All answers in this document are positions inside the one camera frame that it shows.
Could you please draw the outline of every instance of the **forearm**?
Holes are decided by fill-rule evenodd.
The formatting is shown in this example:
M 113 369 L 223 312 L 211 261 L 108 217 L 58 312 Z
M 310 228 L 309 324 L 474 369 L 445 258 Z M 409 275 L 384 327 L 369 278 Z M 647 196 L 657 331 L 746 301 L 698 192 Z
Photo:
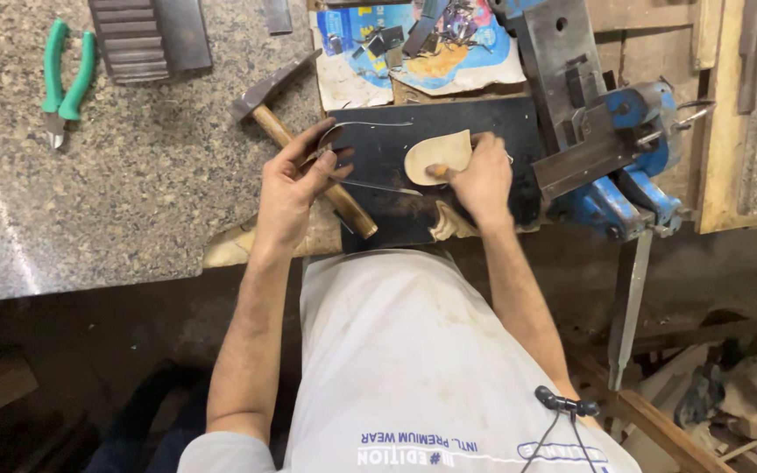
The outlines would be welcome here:
M 511 218 L 482 230 L 493 311 L 555 383 L 568 381 L 565 355 L 551 312 L 516 239 Z
M 285 287 L 292 252 L 264 246 L 253 250 L 212 374 L 206 429 L 239 432 L 267 442 L 279 385 Z

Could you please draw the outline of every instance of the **hammer head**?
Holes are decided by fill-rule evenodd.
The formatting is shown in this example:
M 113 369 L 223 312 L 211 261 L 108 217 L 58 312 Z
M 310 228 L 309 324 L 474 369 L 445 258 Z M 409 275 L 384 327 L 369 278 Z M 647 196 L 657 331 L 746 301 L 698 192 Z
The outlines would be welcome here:
M 323 52 L 322 49 L 315 49 L 308 56 L 292 60 L 278 71 L 274 72 L 269 78 L 258 81 L 256 85 L 248 88 L 246 92 L 241 94 L 241 97 L 232 102 L 233 116 L 237 120 L 243 120 L 247 115 L 252 113 L 256 107 L 264 103 L 265 99 L 274 91 L 279 85 L 287 81 L 295 71 L 299 70 L 305 64 L 317 59 Z

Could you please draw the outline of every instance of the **pliers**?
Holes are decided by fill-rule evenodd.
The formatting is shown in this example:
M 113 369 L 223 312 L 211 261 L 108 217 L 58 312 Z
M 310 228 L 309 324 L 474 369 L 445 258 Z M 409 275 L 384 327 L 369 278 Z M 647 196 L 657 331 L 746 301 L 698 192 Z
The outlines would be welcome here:
M 43 67 L 46 77 L 46 100 L 43 101 L 42 109 L 46 115 L 46 134 L 49 145 L 57 149 L 63 144 L 66 134 L 64 127 L 66 120 L 80 120 L 78 106 L 81 104 L 83 94 L 89 88 L 92 81 L 92 70 L 95 68 L 95 34 L 91 31 L 83 32 L 83 52 L 81 65 L 75 81 L 63 96 L 63 84 L 60 82 L 60 53 L 63 50 L 63 41 L 69 33 L 69 27 L 60 18 L 56 19 L 51 26 L 49 38 L 46 42 L 46 53 L 43 56 Z

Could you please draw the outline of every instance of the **green pliers handle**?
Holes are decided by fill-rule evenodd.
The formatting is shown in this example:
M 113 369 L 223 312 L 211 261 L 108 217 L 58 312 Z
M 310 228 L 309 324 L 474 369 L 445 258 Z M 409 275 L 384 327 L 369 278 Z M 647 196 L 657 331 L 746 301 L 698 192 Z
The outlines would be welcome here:
M 55 113 L 65 120 L 80 120 L 78 106 L 83 94 L 92 81 L 95 68 L 95 35 L 91 31 L 83 32 L 83 48 L 81 65 L 75 81 L 71 84 L 66 97 L 63 96 L 63 84 L 60 81 L 60 53 L 63 41 L 69 33 L 69 27 L 61 19 L 56 19 L 51 26 L 49 39 L 46 42 L 46 53 L 43 56 L 43 67 L 46 76 L 46 100 L 42 109 L 46 113 Z
M 78 106 L 81 105 L 83 94 L 87 92 L 89 83 L 92 82 L 92 70 L 95 68 L 95 35 L 92 31 L 83 32 L 83 50 L 81 54 L 81 64 L 78 68 L 78 74 L 75 81 L 66 92 L 63 103 L 60 104 L 58 115 L 66 120 L 80 120 L 81 114 L 78 113 Z
M 46 100 L 42 109 L 46 113 L 55 113 L 63 102 L 63 84 L 60 83 L 60 52 L 63 41 L 69 33 L 69 27 L 60 18 L 51 25 L 46 53 L 43 55 L 43 68 L 46 76 Z

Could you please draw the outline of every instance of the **hammer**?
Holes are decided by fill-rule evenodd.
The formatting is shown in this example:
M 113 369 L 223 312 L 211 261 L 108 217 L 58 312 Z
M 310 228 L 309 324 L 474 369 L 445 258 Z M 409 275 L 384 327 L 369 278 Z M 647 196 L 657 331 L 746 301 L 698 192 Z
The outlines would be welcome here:
M 288 145 L 294 139 L 294 134 L 268 109 L 264 101 L 274 89 L 283 84 L 302 65 L 317 59 L 321 52 L 322 49 L 317 49 L 301 60 L 293 60 L 274 72 L 269 78 L 259 81 L 256 85 L 247 89 L 239 99 L 233 101 L 232 114 L 237 117 L 237 120 L 243 120 L 247 115 L 252 115 L 268 133 L 268 136 L 273 138 L 279 146 Z M 365 240 L 373 236 L 373 233 L 379 229 L 373 218 L 366 210 L 363 210 L 355 199 L 352 199 L 352 195 L 342 188 L 341 184 L 332 186 L 323 195 L 331 201 L 344 225 Z

